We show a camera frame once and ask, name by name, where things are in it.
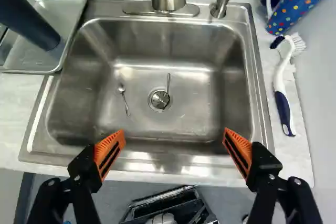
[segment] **brush bristles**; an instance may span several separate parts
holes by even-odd
[[[289,37],[292,40],[292,42],[295,44],[295,49],[294,49],[292,56],[297,56],[301,54],[306,48],[306,43],[300,37],[299,33],[294,33],[290,35]]]

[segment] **sink basin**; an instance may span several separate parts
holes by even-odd
[[[119,129],[127,145],[113,169],[122,171],[240,177],[225,127],[272,151],[250,6],[231,3],[223,19],[207,4],[193,18],[145,17],[124,14],[123,1],[89,0],[63,70],[45,78],[20,160],[66,166]]]

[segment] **baking sheet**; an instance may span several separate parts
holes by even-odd
[[[62,68],[77,23],[87,0],[28,0],[61,36],[60,44],[44,51],[14,31],[7,30],[0,42],[0,71],[53,73]]]

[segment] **countertop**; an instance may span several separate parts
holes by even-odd
[[[297,130],[297,136],[292,138],[285,136],[282,132],[272,90],[274,70],[280,59],[277,50],[269,49],[269,45],[275,37],[268,34],[264,29],[265,21],[262,15],[258,14],[259,1],[232,0],[232,2],[250,3],[253,7],[254,22],[256,26],[274,138],[275,155],[283,164],[283,170],[280,172],[280,176],[282,178],[288,178],[290,176],[301,177],[306,180],[311,187],[313,187],[314,179],[308,139],[296,82],[293,76],[295,68],[294,66],[289,66],[285,70],[284,74],[286,79],[286,91]],[[55,176],[68,176],[66,167],[23,163],[18,160],[18,153],[21,148],[22,139],[25,134],[29,116],[31,110],[33,109],[43,77],[44,76],[37,75],[0,73],[0,168]],[[230,180],[207,181],[205,177],[144,174],[119,171],[110,171],[107,175],[107,179],[156,183],[219,186],[232,186],[234,184],[235,186],[245,186],[242,179],[238,182]]]

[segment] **dark blue cylinder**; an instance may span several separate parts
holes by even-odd
[[[0,23],[49,51],[61,38],[27,0],[0,0]]]

